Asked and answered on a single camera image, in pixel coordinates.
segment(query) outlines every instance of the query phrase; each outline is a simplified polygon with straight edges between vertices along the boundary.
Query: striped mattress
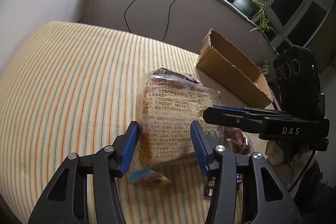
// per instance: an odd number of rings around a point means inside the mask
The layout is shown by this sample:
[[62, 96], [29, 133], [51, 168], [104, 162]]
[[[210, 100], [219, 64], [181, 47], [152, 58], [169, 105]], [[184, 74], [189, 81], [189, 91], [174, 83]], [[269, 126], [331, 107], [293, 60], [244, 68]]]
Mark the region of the striped mattress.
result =
[[[1, 79], [0, 193], [27, 223], [44, 187], [71, 152], [88, 155], [112, 144], [135, 119], [137, 83], [160, 67], [185, 71], [222, 94], [223, 105], [245, 106], [195, 69], [198, 55], [127, 32], [50, 22], [18, 52]], [[196, 163], [159, 170], [173, 183], [146, 192], [117, 179], [126, 223], [201, 224], [210, 200]], [[92, 178], [90, 222], [96, 223]]]

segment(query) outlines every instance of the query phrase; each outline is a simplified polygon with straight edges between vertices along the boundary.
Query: food package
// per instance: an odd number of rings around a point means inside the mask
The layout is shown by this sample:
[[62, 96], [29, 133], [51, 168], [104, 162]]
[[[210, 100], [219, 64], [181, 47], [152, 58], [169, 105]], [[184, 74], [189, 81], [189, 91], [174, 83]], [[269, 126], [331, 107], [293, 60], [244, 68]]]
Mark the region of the food package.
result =
[[137, 87], [140, 136], [133, 171], [196, 160], [190, 138], [190, 123], [195, 120], [222, 144], [224, 127], [207, 124], [202, 118], [203, 111], [215, 105], [221, 105], [219, 91], [176, 75], [146, 74]]
[[129, 182], [141, 187], [146, 191], [155, 191], [162, 186], [171, 183], [164, 175], [152, 169], [144, 169], [134, 172], [128, 179]]
[[250, 152], [248, 138], [240, 128], [224, 127], [223, 142], [234, 153], [247, 155]]

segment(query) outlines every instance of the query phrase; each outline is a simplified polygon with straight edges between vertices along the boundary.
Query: black device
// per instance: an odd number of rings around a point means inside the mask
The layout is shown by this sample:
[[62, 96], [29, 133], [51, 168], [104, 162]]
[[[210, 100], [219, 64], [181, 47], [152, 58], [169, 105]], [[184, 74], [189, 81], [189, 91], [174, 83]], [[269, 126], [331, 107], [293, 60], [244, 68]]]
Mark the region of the black device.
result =
[[190, 136], [201, 171], [208, 178], [215, 177], [206, 224], [234, 222], [236, 174], [243, 175], [242, 223], [302, 223], [292, 197], [261, 153], [233, 153], [205, 134], [198, 121], [191, 123]]
[[283, 111], [250, 107], [209, 107], [203, 119], [210, 124], [240, 128], [263, 140], [326, 151], [329, 120], [324, 117], [324, 93], [313, 53], [292, 46], [273, 62]]
[[139, 136], [132, 121], [118, 136], [92, 155], [69, 154], [43, 190], [28, 224], [89, 224], [87, 175], [93, 175], [94, 205], [98, 223], [125, 224], [115, 183], [128, 171]]
[[311, 50], [292, 46], [273, 62], [282, 110], [310, 120], [323, 119], [325, 98]]

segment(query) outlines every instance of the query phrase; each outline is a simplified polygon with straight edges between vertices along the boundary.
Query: cardboard box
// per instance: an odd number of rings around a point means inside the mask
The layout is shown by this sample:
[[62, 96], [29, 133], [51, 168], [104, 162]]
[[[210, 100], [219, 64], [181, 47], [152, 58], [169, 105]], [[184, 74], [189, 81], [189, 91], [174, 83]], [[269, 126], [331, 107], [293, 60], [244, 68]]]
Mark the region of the cardboard box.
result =
[[196, 67], [248, 106], [264, 108], [273, 100], [265, 77], [236, 46], [214, 30], [203, 39]]

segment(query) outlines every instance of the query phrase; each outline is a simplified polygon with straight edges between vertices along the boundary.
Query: gloved hand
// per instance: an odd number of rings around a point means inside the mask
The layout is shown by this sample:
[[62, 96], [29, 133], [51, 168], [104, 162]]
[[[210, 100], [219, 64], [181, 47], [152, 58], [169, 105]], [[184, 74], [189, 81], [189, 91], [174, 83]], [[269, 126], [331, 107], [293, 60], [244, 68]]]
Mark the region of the gloved hand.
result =
[[[291, 188], [294, 184], [300, 173], [302, 172], [303, 168], [307, 164], [312, 151], [308, 150], [305, 145], [301, 147], [297, 147], [298, 153], [295, 155], [287, 155], [284, 153], [284, 149], [287, 144], [285, 143], [278, 143], [276, 141], [268, 141], [266, 145], [265, 154], [268, 156], [267, 161], [270, 166], [273, 168], [275, 173], [278, 175], [282, 183], [287, 187], [287, 190]], [[316, 157], [316, 152], [309, 163], [307, 170], [312, 166]], [[299, 189], [301, 179], [296, 184], [296, 186], [290, 192], [291, 196], [294, 197]]]

